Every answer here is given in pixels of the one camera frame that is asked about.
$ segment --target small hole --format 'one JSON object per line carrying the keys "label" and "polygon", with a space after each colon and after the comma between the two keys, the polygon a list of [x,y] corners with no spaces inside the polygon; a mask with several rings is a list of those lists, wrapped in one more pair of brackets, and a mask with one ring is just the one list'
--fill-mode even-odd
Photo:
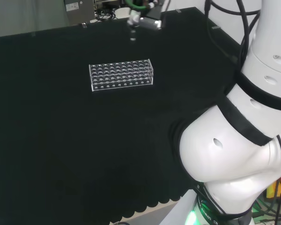
{"label": "small hole", "polygon": [[272,77],[270,77],[270,76],[265,76],[264,79],[266,80],[266,82],[268,82],[271,85],[276,85],[277,84],[277,81],[275,79],[273,79]]}
{"label": "small hole", "polygon": [[254,99],[250,99],[251,104],[256,108],[256,109],[261,109],[262,105],[255,101]]}
{"label": "small hole", "polygon": [[273,58],[274,58],[274,60],[276,61],[276,63],[281,64],[281,56],[279,56],[279,55],[274,55]]}
{"label": "small hole", "polygon": [[221,149],[223,148],[223,144],[216,138],[214,138],[214,144]]}

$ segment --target green light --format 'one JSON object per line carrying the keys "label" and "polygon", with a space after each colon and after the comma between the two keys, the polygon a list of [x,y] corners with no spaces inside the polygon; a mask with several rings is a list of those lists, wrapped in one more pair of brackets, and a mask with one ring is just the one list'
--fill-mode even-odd
{"label": "green light", "polygon": [[185,225],[194,225],[196,223],[197,217],[194,211],[191,211],[190,214],[188,214]]}

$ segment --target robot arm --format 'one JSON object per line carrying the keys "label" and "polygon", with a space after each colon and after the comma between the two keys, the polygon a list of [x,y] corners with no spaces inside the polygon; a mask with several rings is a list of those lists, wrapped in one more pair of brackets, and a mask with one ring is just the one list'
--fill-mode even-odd
{"label": "robot arm", "polygon": [[[128,24],[132,33],[136,26],[160,29],[162,4],[155,2],[144,11],[131,6]],[[225,104],[250,127],[235,116],[231,119],[227,107],[218,104],[185,129],[180,156],[186,171],[205,183],[209,198],[222,213],[246,213],[247,217],[256,198],[281,177],[281,149],[275,138],[281,135],[281,0],[262,0],[242,73],[253,92],[238,83],[225,97]],[[252,135],[256,133],[266,142],[257,140]],[[196,212],[198,218],[203,215],[201,209]],[[214,224],[203,216],[199,222]],[[248,224],[254,224],[251,215],[244,222]]]}
{"label": "robot arm", "polygon": [[131,0],[126,0],[126,4],[131,9],[127,23],[131,29],[130,39],[132,41],[136,40],[135,28],[138,26],[152,30],[161,29],[164,0],[135,0],[134,3]]}

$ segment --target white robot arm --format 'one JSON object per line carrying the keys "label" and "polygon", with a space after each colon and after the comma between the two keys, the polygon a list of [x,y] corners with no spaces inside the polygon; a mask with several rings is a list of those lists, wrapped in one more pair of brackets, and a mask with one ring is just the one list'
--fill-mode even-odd
{"label": "white robot arm", "polygon": [[[242,72],[255,90],[236,84],[226,100],[232,106],[225,107],[225,102],[209,109],[180,141],[185,169],[205,183],[227,214],[249,210],[261,192],[281,177],[281,149],[275,138],[281,136],[281,0],[262,0]],[[243,115],[239,121],[246,119],[261,137],[250,129],[241,130],[237,116],[225,112],[233,107]],[[266,139],[271,141],[262,146]],[[200,219],[200,224],[207,224]]]}

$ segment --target black tablecloth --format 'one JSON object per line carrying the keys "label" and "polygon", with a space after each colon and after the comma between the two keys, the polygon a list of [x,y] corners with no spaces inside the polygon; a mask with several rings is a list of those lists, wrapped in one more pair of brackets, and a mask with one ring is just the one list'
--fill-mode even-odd
{"label": "black tablecloth", "polygon": [[[190,188],[169,128],[212,105],[233,65],[203,14],[181,11],[136,43],[125,19],[0,38],[0,225],[106,225]],[[153,86],[91,92],[89,64],[143,59]]]}

